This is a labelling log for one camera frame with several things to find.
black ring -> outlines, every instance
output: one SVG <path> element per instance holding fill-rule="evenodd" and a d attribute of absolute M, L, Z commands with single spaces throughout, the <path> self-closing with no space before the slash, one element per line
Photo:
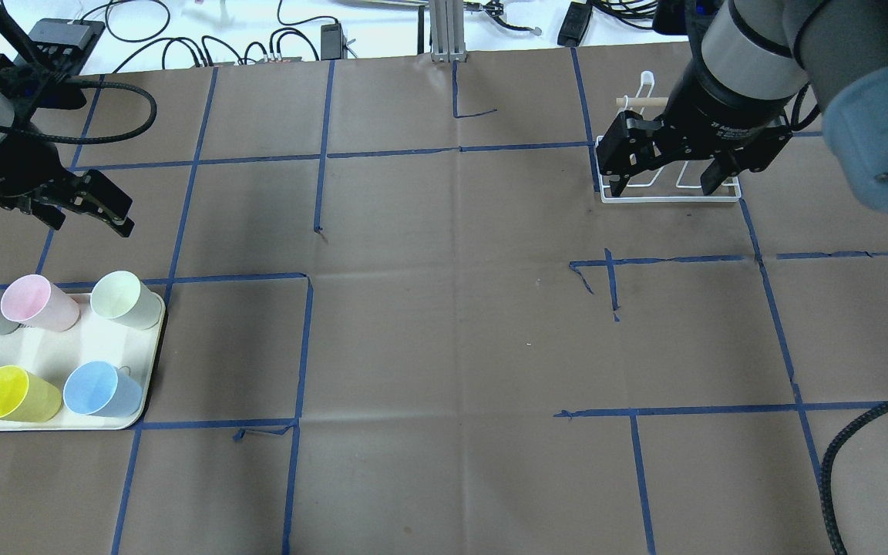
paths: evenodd
<path fill-rule="evenodd" d="M 765 36 L 756 32 L 754 28 L 749 27 L 746 20 L 742 18 L 742 14 L 736 9 L 734 0 L 728 0 L 728 13 L 732 15 L 732 22 L 734 22 L 735 27 L 738 28 L 745 38 L 749 39 L 753 45 L 760 47 L 760 49 L 767 50 L 767 52 L 775 53 L 777 56 L 787 57 L 787 59 L 793 57 L 792 53 L 790 53 L 790 49 L 787 49 L 786 46 L 769 41 Z"/>

tray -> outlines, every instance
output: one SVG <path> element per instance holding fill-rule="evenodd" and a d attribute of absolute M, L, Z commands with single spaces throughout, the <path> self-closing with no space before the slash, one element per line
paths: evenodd
<path fill-rule="evenodd" d="M 74 327 L 57 331 L 39 328 L 18 328 L 7 336 L 0 336 L 0 366 L 17 365 L 42 377 L 61 391 L 67 376 L 74 368 L 90 361 L 106 361 L 123 368 L 142 386 L 143 402 L 132 415 L 124 418 L 78 415 L 66 406 L 46 422 L 10 422 L 0 419 L 0 432 L 4 431 L 52 431 L 53 429 L 123 429 L 131 426 L 142 415 L 149 392 L 149 380 L 153 375 L 163 319 L 167 307 L 163 307 L 160 320 L 148 330 L 135 330 L 112 323 L 98 316 L 91 309 L 91 294 L 71 294 L 81 308 L 81 317 Z"/>

white floor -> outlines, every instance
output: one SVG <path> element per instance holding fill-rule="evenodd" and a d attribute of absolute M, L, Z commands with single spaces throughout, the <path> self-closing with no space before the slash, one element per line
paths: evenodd
<path fill-rule="evenodd" d="M 275 0 L 165 0 L 170 7 L 170 25 L 160 36 L 189 36 L 200 41 L 202 35 L 214 35 L 240 53 L 250 42 L 266 42 L 269 32 L 281 27 L 276 21 Z M 106 0 L 9 0 L 6 6 L 20 26 L 28 31 L 42 18 L 76 19 L 88 10 L 101 6 Z M 567 11 L 567 0 L 508 0 L 505 18 L 510 24 L 539 27 L 541 36 L 528 32 L 512 32 L 501 29 L 483 13 L 466 13 L 465 30 L 468 50 L 525 50 L 553 49 L 557 47 L 557 32 Z M 345 25 L 345 34 L 355 39 L 351 46 L 360 57 L 407 56 L 416 53 L 416 10 L 395 7 L 364 0 L 285 0 L 283 20 L 299 21 L 313 15 L 334 15 Z M 98 11 L 89 16 L 102 18 Z M 126 38 L 142 38 L 158 31 L 166 16 L 156 4 L 133 1 L 112 11 L 110 22 L 117 34 Z M 325 21 L 311 22 L 302 29 L 314 42 L 320 36 L 320 25 Z M 645 42 L 674 41 L 673 36 L 656 35 L 638 31 L 614 21 L 607 15 L 595 12 L 583 45 L 634 45 Z M 102 37 L 84 74 L 112 71 L 141 43 L 120 42 L 109 34 Z M 303 42 L 286 39 L 283 46 L 290 56 L 309 56 Z M 141 53 L 123 71 L 159 69 L 161 45 Z M 11 56 L 15 53 L 0 36 L 0 52 Z M 216 61 L 233 59 L 221 45 L 213 45 L 211 52 Z M 191 58 L 186 49 L 178 45 L 170 49 L 166 66 L 190 67 Z"/>

